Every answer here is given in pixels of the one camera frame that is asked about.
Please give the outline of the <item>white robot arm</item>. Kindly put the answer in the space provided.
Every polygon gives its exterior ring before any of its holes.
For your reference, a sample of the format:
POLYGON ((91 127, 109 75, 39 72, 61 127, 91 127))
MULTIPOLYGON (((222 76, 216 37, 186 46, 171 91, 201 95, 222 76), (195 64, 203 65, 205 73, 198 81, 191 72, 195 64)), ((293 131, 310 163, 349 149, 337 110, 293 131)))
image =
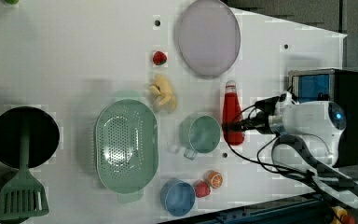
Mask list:
POLYGON ((256 130, 273 134, 271 161, 253 163, 273 174, 299 181, 330 201, 358 209, 358 181, 334 165, 347 122, 342 108, 331 101, 276 104, 253 118, 233 119, 222 125, 228 133, 256 130))

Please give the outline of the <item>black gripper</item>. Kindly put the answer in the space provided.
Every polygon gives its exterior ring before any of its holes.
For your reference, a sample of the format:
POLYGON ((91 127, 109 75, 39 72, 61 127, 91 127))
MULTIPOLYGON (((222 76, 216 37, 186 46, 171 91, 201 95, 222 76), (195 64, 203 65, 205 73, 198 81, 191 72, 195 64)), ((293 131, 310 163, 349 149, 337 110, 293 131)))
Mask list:
POLYGON ((247 121, 223 123, 222 129, 226 132, 242 133, 248 130, 257 130, 261 134, 273 134, 269 125, 269 114, 258 112, 255 117, 247 121))

